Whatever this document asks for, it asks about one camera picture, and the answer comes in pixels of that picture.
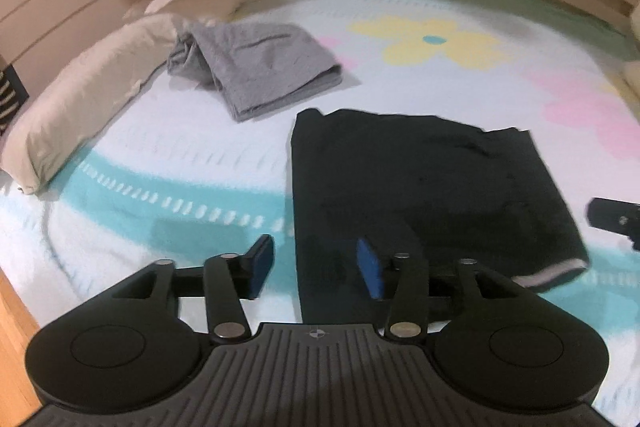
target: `ridged surface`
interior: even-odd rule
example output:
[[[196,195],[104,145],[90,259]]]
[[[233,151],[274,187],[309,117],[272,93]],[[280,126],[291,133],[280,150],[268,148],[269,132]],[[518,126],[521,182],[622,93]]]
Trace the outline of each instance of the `ridged surface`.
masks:
[[[264,325],[239,346],[214,350],[200,374],[146,409],[92,416],[48,406],[26,427],[437,426],[597,427],[586,405],[551,415],[514,415],[453,391],[415,346],[371,326]]]

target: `black cloth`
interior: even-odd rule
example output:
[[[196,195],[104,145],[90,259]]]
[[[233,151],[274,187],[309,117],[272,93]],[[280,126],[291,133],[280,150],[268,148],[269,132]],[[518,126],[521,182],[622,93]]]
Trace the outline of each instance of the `black cloth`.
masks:
[[[538,289],[588,265],[574,220],[526,131],[436,116],[299,113],[291,138],[296,265],[306,323],[382,325],[355,243],[373,235],[431,265],[473,258]],[[582,267],[549,267],[578,260]]]
[[[27,98],[29,95],[15,73],[14,67],[9,66],[4,71],[0,71],[0,136],[9,129],[9,124]]]

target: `bed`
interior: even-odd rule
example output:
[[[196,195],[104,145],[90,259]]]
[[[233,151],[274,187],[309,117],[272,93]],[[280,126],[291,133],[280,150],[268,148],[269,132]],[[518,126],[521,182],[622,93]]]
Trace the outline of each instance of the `bed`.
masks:
[[[561,1],[618,27],[638,2]],[[37,322],[156,259],[193,266],[244,251],[261,233],[274,236],[277,261],[260,299],[245,303],[252,328],[299,321],[289,160],[299,111],[349,107],[516,126],[531,130],[592,263],[544,296],[606,340],[611,364],[595,406],[635,427],[640,256],[584,215],[596,196],[640,201],[640,102],[621,76],[623,63],[638,59],[633,42],[548,0],[256,0],[234,19],[302,26],[342,63],[343,83],[236,124],[217,93],[159,69],[37,196],[0,172],[0,267]],[[465,32],[477,36],[471,48]],[[442,47],[422,46],[425,36]],[[398,53],[397,44],[412,52]],[[197,299],[184,302],[182,318],[206,328]]]

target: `gray towel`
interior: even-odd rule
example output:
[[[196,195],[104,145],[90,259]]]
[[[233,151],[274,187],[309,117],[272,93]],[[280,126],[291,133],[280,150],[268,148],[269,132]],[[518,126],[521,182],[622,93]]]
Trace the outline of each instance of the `gray towel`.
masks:
[[[289,24],[195,23],[178,36],[167,71],[214,83],[236,121],[299,102],[342,81],[335,57]]]

